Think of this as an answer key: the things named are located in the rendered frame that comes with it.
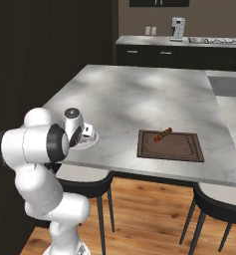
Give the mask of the white round plate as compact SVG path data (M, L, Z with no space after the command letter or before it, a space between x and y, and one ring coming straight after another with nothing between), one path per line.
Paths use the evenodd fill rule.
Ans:
M99 135L96 131L93 131L91 135L86 135L85 132L82 134L81 140L74 146L74 150L83 150L94 146L99 141Z

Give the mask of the dark base cupboard run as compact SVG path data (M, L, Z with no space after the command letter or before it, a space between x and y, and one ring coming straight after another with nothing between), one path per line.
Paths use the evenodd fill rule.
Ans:
M236 48L117 45L117 64L236 72Z

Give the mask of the red and green kebab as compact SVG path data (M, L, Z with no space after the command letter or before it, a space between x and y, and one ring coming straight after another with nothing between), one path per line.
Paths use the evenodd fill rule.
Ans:
M158 134L155 138L154 141L160 141L162 140L165 136L169 135L172 132L172 128L169 127L168 129L162 131L160 134Z

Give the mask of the dark brown tray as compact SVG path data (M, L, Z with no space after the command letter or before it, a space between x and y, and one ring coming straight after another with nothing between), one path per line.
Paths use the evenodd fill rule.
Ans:
M138 132L137 156L144 158L203 162L204 156L196 133L174 132L160 141L154 139L158 135L155 130Z

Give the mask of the white coffee machine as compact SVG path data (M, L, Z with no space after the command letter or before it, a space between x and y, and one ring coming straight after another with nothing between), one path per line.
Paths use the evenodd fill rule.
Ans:
M181 17L171 18L170 40L181 42L183 40L185 19Z

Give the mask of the hob with black grates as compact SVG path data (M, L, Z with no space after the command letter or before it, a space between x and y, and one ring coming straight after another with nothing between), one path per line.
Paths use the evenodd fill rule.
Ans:
M189 37L188 42L192 44L236 45L236 38Z

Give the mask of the black stool with pale seat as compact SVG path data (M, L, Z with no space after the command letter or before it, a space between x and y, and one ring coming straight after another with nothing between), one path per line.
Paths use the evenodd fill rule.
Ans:
M195 182L193 199L182 230L179 244L182 244L195 206L200 209L188 255L193 255L206 216L227 223L218 251L221 252L233 224L236 224L236 187Z
M64 163L58 165L55 173L66 192L78 193L87 198L95 198L97 200L102 254L106 255L104 208L102 196L105 193L108 195L112 232L115 232L111 189L114 173L109 170Z

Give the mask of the grey sink basin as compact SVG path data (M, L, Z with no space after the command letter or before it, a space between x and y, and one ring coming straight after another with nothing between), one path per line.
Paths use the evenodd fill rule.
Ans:
M236 98L236 78L209 77L208 80L216 96Z

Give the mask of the dark wall cupboard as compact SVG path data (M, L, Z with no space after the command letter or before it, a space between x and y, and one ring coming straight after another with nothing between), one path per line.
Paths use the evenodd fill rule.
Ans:
M129 0L129 7L189 7L190 0Z

